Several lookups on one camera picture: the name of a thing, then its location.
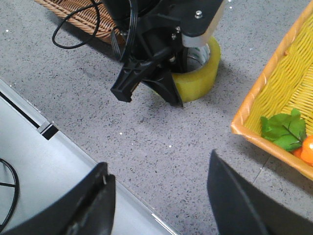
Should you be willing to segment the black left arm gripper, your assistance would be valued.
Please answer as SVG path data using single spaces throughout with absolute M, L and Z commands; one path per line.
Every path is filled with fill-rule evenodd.
M 183 106 L 172 72 L 187 72 L 186 47 L 202 47 L 223 15 L 223 0 L 104 0 L 102 2 L 126 44 L 113 50 L 125 62 L 111 88 L 124 102 L 140 82 L 171 106 Z

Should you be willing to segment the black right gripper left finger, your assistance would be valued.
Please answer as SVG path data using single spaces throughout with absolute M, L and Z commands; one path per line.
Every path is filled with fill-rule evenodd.
M 54 204 L 4 234 L 110 235 L 115 202 L 115 176 L 101 162 Z

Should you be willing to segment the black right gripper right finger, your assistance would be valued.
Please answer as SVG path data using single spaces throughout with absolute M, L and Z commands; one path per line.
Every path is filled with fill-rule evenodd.
M 209 160 L 207 193 L 221 235 L 311 235 L 313 223 L 259 191 L 215 150 Z

